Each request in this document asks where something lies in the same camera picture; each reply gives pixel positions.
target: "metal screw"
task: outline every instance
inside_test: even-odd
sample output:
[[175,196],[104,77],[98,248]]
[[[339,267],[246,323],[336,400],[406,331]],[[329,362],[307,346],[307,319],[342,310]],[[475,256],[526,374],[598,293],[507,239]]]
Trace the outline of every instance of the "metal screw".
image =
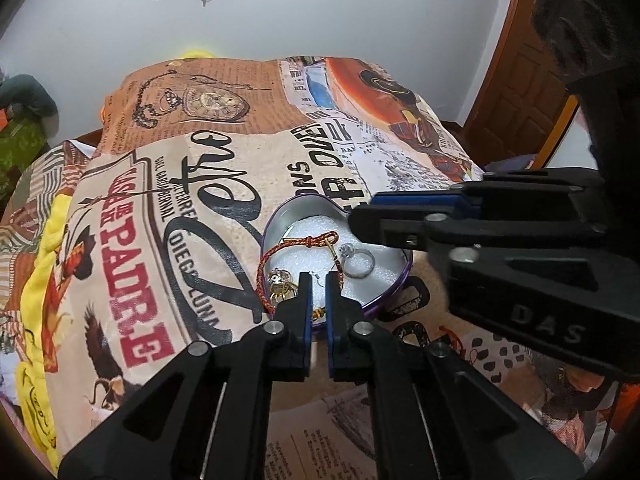
[[359,321],[353,325],[353,331],[360,335],[369,335],[373,332],[373,325],[369,321]]
[[442,222],[443,220],[446,220],[447,218],[449,218],[447,215],[445,215],[444,213],[431,213],[430,215],[427,215],[426,221],[427,222]]
[[449,258],[460,264],[475,263],[480,254],[473,247],[456,247],[449,251]]
[[283,330],[284,330],[284,323],[281,321],[278,321],[277,319],[274,319],[273,321],[267,321],[264,324],[264,331],[269,334],[276,335],[282,332]]
[[416,235],[407,235],[404,243],[407,244],[409,247],[417,247],[418,237]]
[[211,347],[209,346],[209,343],[207,343],[207,342],[194,341],[193,343],[191,343],[187,347],[187,350],[192,356],[200,357],[200,356],[203,356],[204,354],[206,354],[209,351],[209,348],[211,348]]
[[446,357],[451,353],[451,348],[444,343],[434,343],[429,345],[429,352],[435,357]]

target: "cartoon character print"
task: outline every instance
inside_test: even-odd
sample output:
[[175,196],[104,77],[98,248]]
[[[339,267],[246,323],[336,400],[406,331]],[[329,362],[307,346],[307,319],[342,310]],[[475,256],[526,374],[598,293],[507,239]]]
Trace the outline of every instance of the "cartoon character print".
[[427,154],[433,165],[453,182],[466,180],[466,176],[471,174],[471,161],[445,155],[440,151],[438,133],[418,109],[418,99],[413,91],[388,75],[374,70],[363,70],[360,72],[360,79],[370,88],[391,95],[403,106],[402,115],[405,120],[389,125],[398,139],[416,152]]
[[95,247],[95,237],[90,233],[89,226],[78,235],[75,243],[70,248],[66,257],[60,262],[61,250],[56,250],[56,268],[49,275],[47,288],[42,303],[42,354],[44,368],[47,372],[58,371],[58,358],[56,351],[60,346],[59,329],[65,316],[70,314],[59,313],[60,304],[65,297],[73,278],[87,279],[94,270],[91,260],[91,252]]

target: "red braided bracelet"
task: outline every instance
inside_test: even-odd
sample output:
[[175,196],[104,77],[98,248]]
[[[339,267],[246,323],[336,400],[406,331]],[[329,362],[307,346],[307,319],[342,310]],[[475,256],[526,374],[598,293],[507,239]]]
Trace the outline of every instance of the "red braided bracelet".
[[[338,255],[335,253],[334,245],[338,243],[340,236],[336,231],[329,231],[320,236],[308,236],[306,238],[285,238],[279,244],[274,245],[271,249],[265,252],[260,258],[260,264],[258,264],[258,271],[255,276],[256,283],[256,292],[258,293],[258,298],[260,299],[260,303],[264,307],[264,309],[269,314],[274,314],[276,311],[276,307],[272,305],[267,299],[264,287],[264,266],[267,263],[268,259],[271,258],[275,253],[279,250],[284,249],[286,247],[293,246],[306,246],[308,248],[311,247],[328,247],[331,251],[331,254],[334,257],[334,265],[338,270],[338,278],[340,281],[340,289],[342,289],[342,284],[344,282],[344,275],[342,273],[342,265],[340,264],[340,259]],[[324,308],[322,309],[314,309],[314,318],[318,319],[319,317],[324,316]]]

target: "das logo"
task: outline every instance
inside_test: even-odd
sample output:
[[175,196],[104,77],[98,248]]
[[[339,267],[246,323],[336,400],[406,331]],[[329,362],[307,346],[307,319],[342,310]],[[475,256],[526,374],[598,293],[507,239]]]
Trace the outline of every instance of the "das logo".
[[561,339],[571,345],[580,343],[586,331],[583,325],[558,322],[556,316],[552,315],[545,316],[540,321],[540,316],[536,316],[533,309],[520,304],[513,306],[511,320],[522,327],[529,328],[530,332],[535,331],[541,335],[547,334],[554,339]]

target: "eagle illustration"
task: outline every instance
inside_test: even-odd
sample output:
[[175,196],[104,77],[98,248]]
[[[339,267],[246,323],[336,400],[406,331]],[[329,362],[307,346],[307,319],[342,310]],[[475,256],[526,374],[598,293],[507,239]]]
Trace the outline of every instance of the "eagle illustration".
[[86,350],[94,363],[98,378],[94,383],[94,398],[89,403],[95,405],[96,390],[101,384],[105,391],[100,407],[114,412],[133,392],[140,388],[140,384],[133,384],[122,376],[122,368],[113,358],[107,338],[102,331],[101,323],[96,319],[91,306],[84,313],[84,338]]

